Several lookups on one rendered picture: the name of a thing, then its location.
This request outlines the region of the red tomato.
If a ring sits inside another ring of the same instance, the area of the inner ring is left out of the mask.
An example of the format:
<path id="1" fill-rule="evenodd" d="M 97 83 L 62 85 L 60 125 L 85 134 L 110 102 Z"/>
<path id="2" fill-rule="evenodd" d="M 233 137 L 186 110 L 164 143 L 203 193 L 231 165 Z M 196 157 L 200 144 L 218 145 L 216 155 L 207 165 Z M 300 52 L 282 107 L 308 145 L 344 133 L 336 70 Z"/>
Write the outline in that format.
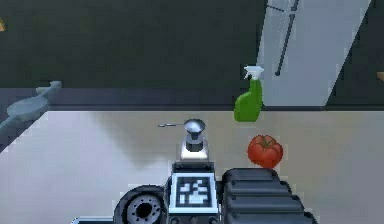
<path id="1" fill-rule="evenodd" d="M 257 135 L 249 143 L 247 155 L 262 168 L 275 168 L 283 158 L 283 147 L 270 135 Z"/>

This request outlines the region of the grey metal ladle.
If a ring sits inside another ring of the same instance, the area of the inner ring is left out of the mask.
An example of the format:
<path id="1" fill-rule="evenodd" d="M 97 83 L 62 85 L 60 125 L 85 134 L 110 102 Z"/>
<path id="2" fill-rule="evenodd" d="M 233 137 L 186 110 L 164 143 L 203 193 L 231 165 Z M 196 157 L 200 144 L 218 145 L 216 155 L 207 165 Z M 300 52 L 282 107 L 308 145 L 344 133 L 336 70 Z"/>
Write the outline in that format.
<path id="1" fill-rule="evenodd" d="M 188 133 L 201 133 L 206 128 L 206 124 L 201 119 L 197 118 L 188 119 L 184 123 L 178 124 L 159 124 L 159 127 L 175 127 L 176 125 L 182 126 Z"/>

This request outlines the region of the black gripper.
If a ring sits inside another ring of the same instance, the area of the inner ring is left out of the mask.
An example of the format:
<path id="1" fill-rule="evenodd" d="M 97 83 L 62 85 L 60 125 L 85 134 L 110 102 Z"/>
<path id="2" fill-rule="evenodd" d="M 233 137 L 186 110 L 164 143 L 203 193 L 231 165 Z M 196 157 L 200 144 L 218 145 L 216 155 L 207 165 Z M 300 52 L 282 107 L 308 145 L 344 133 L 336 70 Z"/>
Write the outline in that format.
<path id="1" fill-rule="evenodd" d="M 117 203 L 113 224 L 166 224 L 164 188 L 141 185 L 125 193 Z"/>

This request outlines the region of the grey fridge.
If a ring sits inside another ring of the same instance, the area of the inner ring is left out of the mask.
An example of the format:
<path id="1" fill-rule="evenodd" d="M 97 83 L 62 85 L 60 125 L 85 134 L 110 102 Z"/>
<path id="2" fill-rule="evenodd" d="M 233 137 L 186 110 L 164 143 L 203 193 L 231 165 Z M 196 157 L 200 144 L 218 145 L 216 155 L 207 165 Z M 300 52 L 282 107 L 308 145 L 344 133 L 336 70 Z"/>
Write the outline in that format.
<path id="1" fill-rule="evenodd" d="M 371 0 L 300 0 L 275 76 L 294 0 L 267 0 L 258 55 L 268 107 L 326 104 Z"/>

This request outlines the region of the green spray bottle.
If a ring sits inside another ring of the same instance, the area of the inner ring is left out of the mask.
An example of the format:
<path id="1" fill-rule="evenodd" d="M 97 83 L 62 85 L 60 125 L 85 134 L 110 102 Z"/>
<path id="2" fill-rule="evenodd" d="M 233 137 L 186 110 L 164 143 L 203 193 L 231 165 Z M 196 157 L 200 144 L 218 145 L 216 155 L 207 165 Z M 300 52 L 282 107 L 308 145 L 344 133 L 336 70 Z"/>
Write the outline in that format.
<path id="1" fill-rule="evenodd" d="M 245 66 L 245 79 L 249 81 L 248 90 L 235 101 L 234 120 L 237 122 L 255 122 L 263 105 L 262 83 L 260 75 L 264 71 L 261 66 Z"/>

